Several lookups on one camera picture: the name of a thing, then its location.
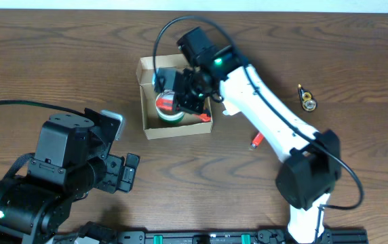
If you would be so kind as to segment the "red box cutter knife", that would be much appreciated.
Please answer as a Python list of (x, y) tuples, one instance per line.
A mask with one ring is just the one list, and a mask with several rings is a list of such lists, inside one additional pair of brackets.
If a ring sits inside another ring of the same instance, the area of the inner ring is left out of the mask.
[(190, 114), (199, 119), (201, 122), (210, 122), (212, 120), (211, 112), (205, 106), (204, 101), (195, 101), (190, 99), (179, 98), (175, 96), (176, 107), (179, 112)]

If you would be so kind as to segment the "white tape roll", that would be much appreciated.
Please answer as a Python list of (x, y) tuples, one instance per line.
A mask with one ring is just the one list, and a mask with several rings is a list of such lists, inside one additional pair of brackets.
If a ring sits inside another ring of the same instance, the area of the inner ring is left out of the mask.
[(170, 90), (163, 91), (156, 97), (155, 107), (158, 114), (165, 117), (176, 116), (179, 113), (175, 93)]

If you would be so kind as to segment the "green tape roll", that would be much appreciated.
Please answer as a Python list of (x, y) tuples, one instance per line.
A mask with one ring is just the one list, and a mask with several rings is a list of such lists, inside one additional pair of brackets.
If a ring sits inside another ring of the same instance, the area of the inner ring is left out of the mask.
[(180, 123), (185, 116), (185, 114), (183, 112), (168, 115), (161, 110), (157, 110), (157, 115), (163, 122), (170, 124), (170, 125), (176, 125), (176, 124)]

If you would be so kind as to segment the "brown cardboard box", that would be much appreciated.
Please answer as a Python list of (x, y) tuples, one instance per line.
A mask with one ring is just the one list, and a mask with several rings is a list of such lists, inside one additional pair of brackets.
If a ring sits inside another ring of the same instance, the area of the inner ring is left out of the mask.
[[(212, 131), (213, 119), (210, 122), (201, 122), (193, 115), (185, 114), (180, 123), (170, 125), (158, 117), (155, 100), (159, 94), (154, 91), (153, 86), (154, 70), (152, 57), (149, 56), (139, 59), (136, 76), (140, 86), (142, 128), (147, 139), (190, 136), (206, 134)], [(212, 116), (210, 100), (205, 101), (205, 106), (210, 110)]]

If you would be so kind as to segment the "black yellow correction tape dispenser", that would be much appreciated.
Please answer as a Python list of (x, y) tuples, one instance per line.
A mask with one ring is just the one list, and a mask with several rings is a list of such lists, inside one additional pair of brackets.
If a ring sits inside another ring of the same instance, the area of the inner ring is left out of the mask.
[(301, 84), (298, 84), (298, 95), (302, 109), (308, 113), (313, 112), (317, 108), (317, 101), (313, 94), (305, 89)]

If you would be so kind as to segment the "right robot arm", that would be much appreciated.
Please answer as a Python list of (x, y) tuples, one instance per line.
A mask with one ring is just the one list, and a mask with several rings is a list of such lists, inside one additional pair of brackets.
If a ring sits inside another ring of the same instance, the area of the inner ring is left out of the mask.
[(318, 241), (324, 231), (319, 208), (328, 202), (341, 167), (314, 144), (337, 156), (340, 142), (336, 134), (319, 133), (299, 119), (253, 66), (239, 61), (233, 47), (218, 49), (200, 27), (183, 35), (177, 45), (189, 67), (175, 79), (176, 107), (200, 115), (204, 100), (219, 94), (236, 113), (244, 114), (283, 163), (275, 183), (290, 205), (289, 234), (297, 243)]

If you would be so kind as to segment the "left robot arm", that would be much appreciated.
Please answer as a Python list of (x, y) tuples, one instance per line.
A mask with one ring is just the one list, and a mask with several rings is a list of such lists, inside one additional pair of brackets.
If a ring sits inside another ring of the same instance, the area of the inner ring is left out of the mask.
[(110, 154), (124, 125), (108, 110), (51, 115), (36, 151), (17, 158), (0, 180), (0, 243), (47, 243), (92, 189), (130, 192), (139, 156)]

